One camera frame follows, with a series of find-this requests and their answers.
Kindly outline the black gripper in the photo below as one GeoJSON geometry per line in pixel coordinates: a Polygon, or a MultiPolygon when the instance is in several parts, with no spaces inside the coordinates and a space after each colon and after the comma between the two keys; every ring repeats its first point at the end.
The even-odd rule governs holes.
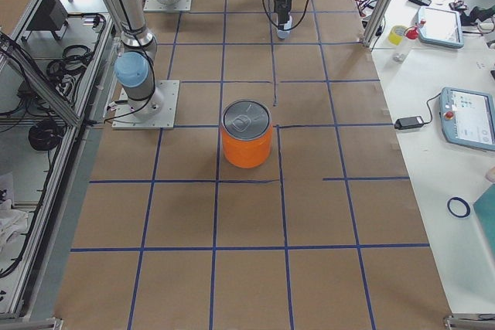
{"type": "Polygon", "coordinates": [[[290,13],[292,10],[292,0],[274,0],[274,12],[277,14],[277,28],[290,29],[292,27],[292,16],[288,16],[288,21],[284,24],[283,17],[279,13],[290,13]]]}

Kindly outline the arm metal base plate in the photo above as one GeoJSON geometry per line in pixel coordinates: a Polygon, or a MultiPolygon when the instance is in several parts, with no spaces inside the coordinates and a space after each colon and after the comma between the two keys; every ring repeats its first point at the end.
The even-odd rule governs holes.
{"type": "Polygon", "coordinates": [[[118,118],[112,121],[112,128],[115,130],[173,129],[179,85],[178,80],[157,80],[151,100],[137,113],[135,111],[146,100],[142,101],[141,105],[133,100],[128,101],[125,90],[121,88],[119,99],[128,102],[117,106],[115,115],[118,118]]]}
{"type": "Polygon", "coordinates": [[[189,12],[193,0],[145,0],[144,12],[173,13],[189,12]]]}

